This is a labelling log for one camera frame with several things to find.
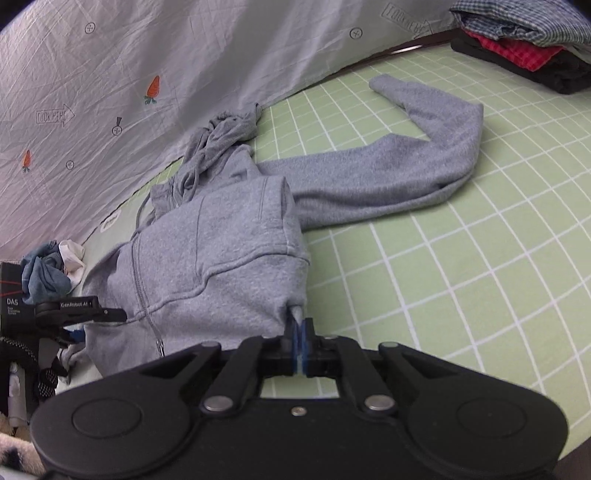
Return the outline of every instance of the green grid surface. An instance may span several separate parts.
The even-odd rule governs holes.
[[[591,436],[591,93],[560,96],[451,51],[415,50],[350,69],[266,109],[255,161],[423,137],[371,91],[388,73],[485,106],[473,179],[449,202],[305,234],[307,313],[321,334],[365,348],[396,340],[558,402],[564,453]],[[148,188],[86,243],[89,264],[129,239]],[[266,395],[335,395],[334,383],[274,379]]]

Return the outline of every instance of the blue cloth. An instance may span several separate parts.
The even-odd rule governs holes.
[[[23,300],[28,305],[56,300],[70,292],[70,279],[63,272],[57,241],[29,252],[21,261]]]
[[[450,10],[464,30],[493,40],[591,45],[591,23],[567,0],[457,0]]]

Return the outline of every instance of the carrot print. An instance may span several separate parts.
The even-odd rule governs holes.
[[[31,166],[31,150],[27,150],[25,156],[22,159],[22,170],[23,171],[30,171],[29,167]]]
[[[146,96],[144,97],[144,100],[146,101],[146,105],[149,105],[150,102],[152,103],[156,103],[156,100],[154,100],[158,94],[160,93],[160,75],[156,75],[156,77],[154,77],[154,80],[152,80],[152,83],[150,83],[150,86],[148,87],[148,91],[146,92]]]

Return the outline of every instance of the red cloth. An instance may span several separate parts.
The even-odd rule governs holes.
[[[499,41],[491,40],[476,33],[466,33],[471,37],[477,39],[482,47],[487,50],[498,53],[507,60],[515,63],[515,65],[527,69],[530,72],[535,72],[556,55],[563,47],[538,47],[527,41],[512,40],[510,38],[502,38]]]

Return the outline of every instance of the gray sweatshirt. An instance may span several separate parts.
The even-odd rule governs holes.
[[[471,175],[482,105],[381,75],[370,87],[401,105],[430,141],[389,134],[366,147],[255,165],[242,141],[259,107],[224,112],[201,129],[184,163],[151,189],[154,212],[87,276],[84,295],[125,309],[128,321],[86,326],[103,375],[204,340],[234,348],[280,335],[306,302],[301,229],[440,203]]]

